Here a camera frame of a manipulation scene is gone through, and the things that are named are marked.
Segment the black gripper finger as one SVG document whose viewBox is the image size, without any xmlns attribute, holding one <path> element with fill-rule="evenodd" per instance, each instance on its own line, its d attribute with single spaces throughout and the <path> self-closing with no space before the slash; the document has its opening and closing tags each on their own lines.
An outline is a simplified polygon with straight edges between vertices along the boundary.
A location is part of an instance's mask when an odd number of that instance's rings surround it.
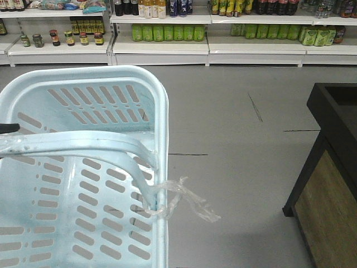
<svg viewBox="0 0 357 268">
<path fill-rule="evenodd" d="M 14 133 L 20 129 L 20 125 L 18 123 L 1 123 L 0 124 L 0 134 Z"/>
</svg>

